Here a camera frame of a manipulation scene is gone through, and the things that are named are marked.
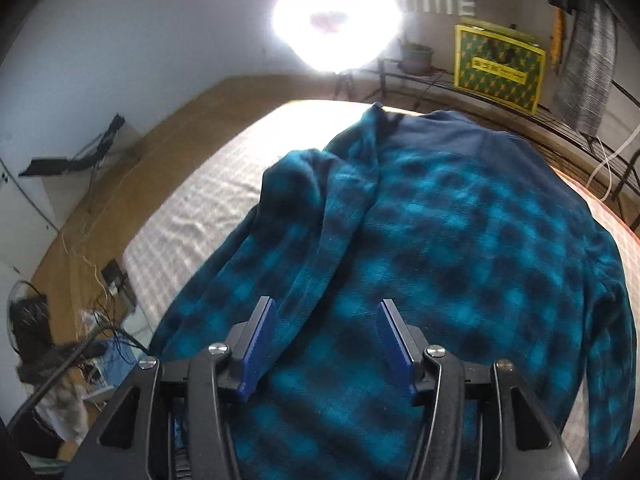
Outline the black power adapter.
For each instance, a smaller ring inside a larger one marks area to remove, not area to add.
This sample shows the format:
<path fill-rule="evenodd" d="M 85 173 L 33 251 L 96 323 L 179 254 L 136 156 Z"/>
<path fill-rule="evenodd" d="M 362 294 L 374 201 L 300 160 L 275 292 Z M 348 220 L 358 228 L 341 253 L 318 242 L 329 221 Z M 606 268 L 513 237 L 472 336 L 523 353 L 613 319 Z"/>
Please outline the black power adapter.
<path fill-rule="evenodd" d="M 118 262 L 115 259 L 110 260 L 101 270 L 101 275 L 110 295 L 118 298 L 128 312 L 134 312 L 137 298 L 128 274 L 120 268 Z"/>

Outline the black music stand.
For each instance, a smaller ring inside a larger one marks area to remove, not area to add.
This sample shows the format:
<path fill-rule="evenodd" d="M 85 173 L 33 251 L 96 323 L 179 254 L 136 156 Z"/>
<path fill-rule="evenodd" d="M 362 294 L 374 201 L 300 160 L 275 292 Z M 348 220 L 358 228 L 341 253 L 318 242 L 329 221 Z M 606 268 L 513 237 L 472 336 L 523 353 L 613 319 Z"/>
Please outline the black music stand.
<path fill-rule="evenodd" d="M 69 174 L 86 172 L 89 176 L 88 208 L 91 208 L 92 194 L 98 173 L 107 157 L 111 155 L 117 133 L 126 124 L 122 115 L 116 114 L 104 133 L 99 134 L 78 154 L 68 157 L 33 158 L 28 167 L 18 176 L 20 178 L 62 177 Z"/>

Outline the black metal rack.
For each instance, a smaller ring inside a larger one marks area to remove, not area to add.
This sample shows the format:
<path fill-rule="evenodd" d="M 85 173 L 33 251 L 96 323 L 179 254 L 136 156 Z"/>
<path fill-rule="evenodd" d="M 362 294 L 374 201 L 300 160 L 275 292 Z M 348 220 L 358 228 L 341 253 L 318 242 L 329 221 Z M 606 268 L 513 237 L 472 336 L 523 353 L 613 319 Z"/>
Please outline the black metal rack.
<path fill-rule="evenodd" d="M 427 113 L 436 107 L 457 110 L 487 128 L 511 131 L 540 151 L 544 159 L 604 200 L 628 228 L 639 229 L 639 155 L 616 155 L 614 148 L 570 128 L 547 107 L 529 115 L 457 89 L 454 75 L 434 68 L 426 76 L 404 73 L 393 58 L 381 58 L 360 70 L 378 88 L 362 98 Z"/>

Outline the potted plant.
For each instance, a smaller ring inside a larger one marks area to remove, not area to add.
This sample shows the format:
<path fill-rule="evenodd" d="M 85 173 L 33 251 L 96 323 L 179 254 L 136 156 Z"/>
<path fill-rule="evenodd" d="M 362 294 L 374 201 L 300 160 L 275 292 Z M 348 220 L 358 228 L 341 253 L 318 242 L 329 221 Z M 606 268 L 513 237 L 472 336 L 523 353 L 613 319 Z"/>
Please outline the potted plant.
<path fill-rule="evenodd" d="M 399 67 L 409 75 L 425 76 L 431 73 L 434 49 L 405 41 L 400 45 Z"/>

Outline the yellow green patterned box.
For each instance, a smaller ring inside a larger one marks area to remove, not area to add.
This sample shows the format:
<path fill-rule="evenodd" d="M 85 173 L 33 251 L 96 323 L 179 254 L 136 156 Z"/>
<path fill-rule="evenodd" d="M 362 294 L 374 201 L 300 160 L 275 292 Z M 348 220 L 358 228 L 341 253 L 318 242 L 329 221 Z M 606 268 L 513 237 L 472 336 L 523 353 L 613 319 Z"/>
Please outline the yellow green patterned box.
<path fill-rule="evenodd" d="M 454 86 L 462 91 L 535 115 L 546 52 L 536 44 L 475 25 L 454 28 Z"/>

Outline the grey striped hanging cloth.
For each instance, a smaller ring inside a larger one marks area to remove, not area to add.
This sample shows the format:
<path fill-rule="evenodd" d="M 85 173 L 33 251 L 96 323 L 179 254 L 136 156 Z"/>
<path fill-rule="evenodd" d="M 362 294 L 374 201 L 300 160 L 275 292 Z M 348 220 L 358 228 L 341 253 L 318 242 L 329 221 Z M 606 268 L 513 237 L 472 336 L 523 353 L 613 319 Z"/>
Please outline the grey striped hanging cloth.
<path fill-rule="evenodd" d="M 604 0 L 579 0 L 551 110 L 586 136 L 598 134 L 612 88 L 616 52 L 617 29 L 611 9 Z"/>

